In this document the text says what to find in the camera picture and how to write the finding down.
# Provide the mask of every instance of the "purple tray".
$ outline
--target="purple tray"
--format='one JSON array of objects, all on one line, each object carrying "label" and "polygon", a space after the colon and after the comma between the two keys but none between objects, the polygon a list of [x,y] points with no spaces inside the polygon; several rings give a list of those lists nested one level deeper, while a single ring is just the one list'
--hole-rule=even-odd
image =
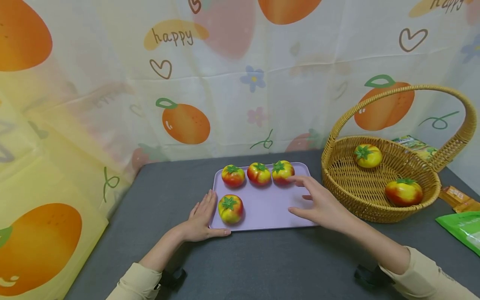
[{"label": "purple tray", "polygon": [[[266,165],[272,172],[273,165]],[[310,176],[308,167],[299,162],[292,163],[295,175]],[[223,223],[215,206],[214,217],[210,228],[229,228],[232,231],[262,230],[275,228],[293,228],[315,226],[311,221],[299,218],[288,211],[290,206],[310,208],[312,202],[302,198],[308,195],[304,187],[295,184],[277,186],[270,182],[267,186],[256,187],[247,177],[248,167],[241,167],[245,171],[245,183],[239,188],[229,188],[222,180],[222,170],[215,174],[213,190],[218,195],[218,200],[228,194],[237,195],[243,202],[243,219],[234,225]]]}]

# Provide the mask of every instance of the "sleeve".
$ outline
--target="sleeve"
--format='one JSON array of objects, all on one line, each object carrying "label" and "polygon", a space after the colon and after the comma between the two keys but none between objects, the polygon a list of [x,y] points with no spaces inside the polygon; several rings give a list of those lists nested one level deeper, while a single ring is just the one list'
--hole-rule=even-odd
[{"label": "sleeve", "polygon": [[410,251],[408,270],[398,275],[380,266],[394,281],[394,288],[410,300],[479,300],[472,292],[456,282],[437,264],[418,250]]},{"label": "sleeve", "polygon": [[133,263],[107,300],[153,300],[158,294],[162,274]]}]

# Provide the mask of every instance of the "gray table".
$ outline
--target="gray table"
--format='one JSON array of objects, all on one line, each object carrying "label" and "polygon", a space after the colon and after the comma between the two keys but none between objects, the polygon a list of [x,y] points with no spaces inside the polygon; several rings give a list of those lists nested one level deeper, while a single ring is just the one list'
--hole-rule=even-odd
[{"label": "gray table", "polygon": [[[247,166],[279,159],[305,163],[321,179],[321,151],[202,159],[145,166],[67,295],[105,299],[132,262],[139,261],[172,226],[184,221],[227,164]],[[440,174],[473,198],[450,170]],[[396,224],[373,224],[397,242],[419,249],[458,282],[480,295],[480,258],[434,219],[453,213],[442,200]],[[393,289],[370,292],[355,283],[358,264],[375,262],[358,245],[323,228],[237,232],[225,239],[184,244],[168,268],[188,272],[180,290],[164,300],[402,299]]]}]

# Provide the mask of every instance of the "wicker basket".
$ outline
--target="wicker basket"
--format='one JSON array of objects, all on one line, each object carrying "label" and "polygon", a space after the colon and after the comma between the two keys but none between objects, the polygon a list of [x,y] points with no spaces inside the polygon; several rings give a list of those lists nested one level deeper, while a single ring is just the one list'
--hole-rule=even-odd
[{"label": "wicker basket", "polygon": [[[337,140],[340,130],[353,115],[383,97],[414,91],[433,90],[457,97],[465,106],[465,120],[457,133],[429,160],[405,146],[372,136],[348,136]],[[440,192],[437,172],[442,170],[473,137],[477,117],[472,103],[460,92],[438,85],[415,85],[390,90],[358,103],[335,124],[322,154],[323,183],[353,214],[367,221],[395,223],[432,204]],[[373,169],[360,168],[353,152],[359,144],[373,144],[383,153],[381,164]],[[385,196],[387,183],[412,178],[423,188],[423,200],[410,207],[395,207]]]}]

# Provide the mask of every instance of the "person's left hand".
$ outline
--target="person's left hand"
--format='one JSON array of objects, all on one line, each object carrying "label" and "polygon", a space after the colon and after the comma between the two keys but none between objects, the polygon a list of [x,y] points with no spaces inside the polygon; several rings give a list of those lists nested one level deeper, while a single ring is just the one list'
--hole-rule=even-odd
[{"label": "person's left hand", "polygon": [[226,237],[231,234],[229,229],[211,229],[208,223],[216,205],[216,192],[208,191],[201,202],[198,202],[190,212],[188,220],[178,225],[185,241],[201,241],[209,238]]}]

